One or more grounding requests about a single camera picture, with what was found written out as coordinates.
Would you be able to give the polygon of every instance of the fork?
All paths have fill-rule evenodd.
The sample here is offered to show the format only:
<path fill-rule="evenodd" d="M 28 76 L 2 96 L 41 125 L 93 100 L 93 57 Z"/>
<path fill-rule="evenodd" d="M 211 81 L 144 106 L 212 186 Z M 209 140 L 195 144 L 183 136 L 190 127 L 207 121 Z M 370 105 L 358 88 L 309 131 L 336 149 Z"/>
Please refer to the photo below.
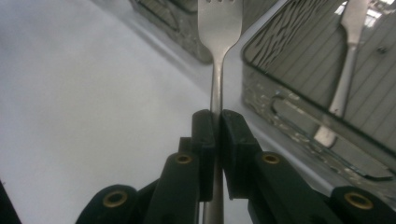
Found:
<path fill-rule="evenodd" d="M 214 134 L 219 143 L 219 121 L 222 110 L 223 62 L 228 50 L 242 31 L 243 0 L 198 0 L 198 32 L 201 42 L 213 57 L 210 111 Z M 204 224 L 222 224 L 223 192 L 219 152 L 216 152 L 213 199 L 204 205 Z"/>
<path fill-rule="evenodd" d="M 341 24 L 346 30 L 347 53 L 344 68 L 329 107 L 329 111 L 337 117 L 343 117 L 346 110 L 347 97 L 368 6 L 369 2 L 366 0 L 349 0 L 344 9 L 343 18 L 341 19 Z M 325 147 L 332 147 L 336 139 L 335 133 L 326 126 L 320 126 L 314 138 Z"/>

